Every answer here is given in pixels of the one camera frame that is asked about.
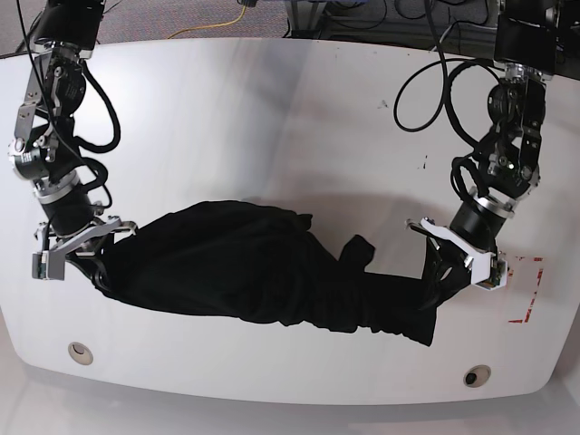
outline white tabletop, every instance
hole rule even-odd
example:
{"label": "white tabletop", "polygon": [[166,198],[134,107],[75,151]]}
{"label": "white tabletop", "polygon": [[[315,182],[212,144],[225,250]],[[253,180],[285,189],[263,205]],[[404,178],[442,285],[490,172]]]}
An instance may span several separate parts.
{"label": "white tabletop", "polygon": [[[99,157],[110,172],[111,213],[143,226],[202,200],[251,199],[313,213],[314,233],[335,255],[358,233],[377,247],[369,270],[419,276],[424,239],[405,231],[404,221],[450,222],[459,207],[450,162],[469,152],[444,116],[417,134],[392,120],[402,83],[434,60],[420,51],[318,41],[99,47],[90,66],[122,127],[120,147]],[[29,72],[24,56],[0,61],[4,143],[13,137]],[[454,86],[459,116],[476,137],[490,124],[493,85],[473,69]],[[425,121],[439,94],[435,70],[403,98],[403,122]],[[580,302],[579,94],[580,84],[567,79],[548,85],[542,184],[498,238],[512,259],[525,257],[510,286],[491,293],[470,287],[448,301],[431,348],[364,329],[342,334],[310,324],[154,313],[106,299],[70,266],[63,283],[34,281],[32,233],[44,215],[6,162],[0,306],[14,348],[25,362],[57,372],[248,401],[388,404],[536,391],[553,371]],[[77,120],[83,137],[110,139],[95,92]],[[74,362],[71,342],[86,344],[94,363]],[[491,379],[467,388],[463,376],[479,364],[491,367]]]}

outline black garment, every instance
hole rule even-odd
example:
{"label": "black garment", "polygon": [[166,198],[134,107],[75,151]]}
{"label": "black garment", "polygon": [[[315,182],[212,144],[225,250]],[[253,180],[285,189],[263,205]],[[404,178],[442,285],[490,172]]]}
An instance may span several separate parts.
{"label": "black garment", "polygon": [[364,272],[374,247],[355,236],[336,260],[308,230],[311,215],[203,202],[107,248],[107,297],[155,311],[256,324],[358,326],[430,345],[436,308],[418,308],[420,279]]}

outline circular hole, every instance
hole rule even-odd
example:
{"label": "circular hole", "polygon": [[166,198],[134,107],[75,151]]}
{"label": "circular hole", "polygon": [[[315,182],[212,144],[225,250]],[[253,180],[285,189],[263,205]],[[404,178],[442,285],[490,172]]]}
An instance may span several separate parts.
{"label": "circular hole", "polygon": [[87,346],[81,343],[69,344],[69,355],[80,365],[92,364],[92,353]]}
{"label": "circular hole", "polygon": [[491,369],[487,365],[478,365],[465,374],[463,383],[469,388],[479,388],[485,385],[490,377]]}

